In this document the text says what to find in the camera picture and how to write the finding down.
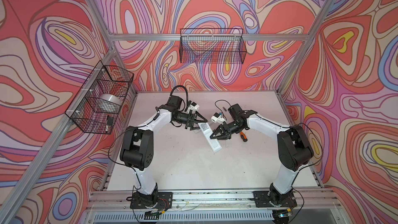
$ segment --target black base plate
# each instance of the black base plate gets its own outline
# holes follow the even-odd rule
[[[173,192],[159,192],[158,193],[158,202],[157,202],[155,208],[158,208],[158,209],[171,208],[172,207],[172,201],[173,201]],[[130,203],[130,208],[131,209],[145,209],[146,208],[141,203],[140,193],[139,192],[134,192],[132,194],[132,200],[131,200],[131,203]]]
[[[269,191],[253,191],[253,198],[256,202],[256,208],[273,208],[273,206],[268,200]],[[297,207],[297,202],[293,191],[285,198],[285,202],[281,203],[281,207],[294,208]]]

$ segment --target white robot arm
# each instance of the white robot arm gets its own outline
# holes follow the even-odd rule
[[[233,122],[223,122],[210,138],[218,140],[230,139],[233,133],[240,133],[243,129],[254,129],[269,137],[278,144],[281,167],[275,181],[270,185],[268,200],[274,207],[286,203],[292,194],[292,184],[302,167],[305,167],[314,151],[308,138],[300,126],[288,127],[271,121],[259,115],[256,111],[243,111],[238,104],[228,109]]]
[[[155,107],[156,113],[141,125],[127,127],[123,137],[119,155],[120,160],[137,175],[140,183],[140,187],[137,189],[137,199],[132,201],[134,204],[152,207],[158,202],[157,184],[148,167],[154,155],[154,134],[171,121],[185,124],[185,129],[189,127],[190,130],[199,129],[199,123],[207,122],[207,119],[197,111],[199,105],[195,102],[188,102],[188,97],[188,106],[183,110],[179,110],[183,100],[178,96],[172,95],[177,87],[172,90],[169,100],[165,105]]]

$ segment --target psychedelic wallpaper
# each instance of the psychedelic wallpaper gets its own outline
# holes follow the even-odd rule
[[[0,0],[0,204],[106,52],[84,0]],[[77,222],[130,102],[112,135],[71,127],[14,224]]]
[[[243,28],[244,33],[307,33],[324,0],[96,0],[111,33],[179,33],[180,28]],[[241,64],[181,64],[179,42],[115,45],[140,91],[275,90],[301,42],[247,41]]]
[[[398,0],[337,0],[283,92],[353,223],[398,223],[397,13]]]
[[[114,33],[242,27],[307,33],[324,0],[96,0]],[[317,170],[353,223],[398,222],[398,0],[337,0],[283,91],[295,122],[321,138]],[[179,42],[115,43],[142,91],[273,90],[299,41],[247,41],[244,65],[181,64]],[[84,0],[0,0],[0,204],[17,183],[93,66],[107,52]],[[112,135],[75,126],[14,224],[82,218],[105,173]],[[312,140],[316,158],[320,149]]]

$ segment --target black wire basket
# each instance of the black wire basket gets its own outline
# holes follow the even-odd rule
[[[134,74],[124,68],[102,65],[98,76],[76,109],[67,110],[65,114],[83,132],[111,134],[133,77]],[[115,99],[114,102],[106,99],[110,95]]]
[[[246,45],[242,34],[242,28],[182,28],[180,62],[243,64]]]

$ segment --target white cylinder object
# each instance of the white cylinder object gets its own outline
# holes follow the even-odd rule
[[[100,96],[101,99],[106,100],[107,102],[112,102],[107,103],[107,102],[101,102],[98,104],[98,107],[101,108],[105,112],[111,112],[111,113],[117,113],[119,111],[120,106],[122,105],[122,101],[117,97],[109,93],[104,93]]]

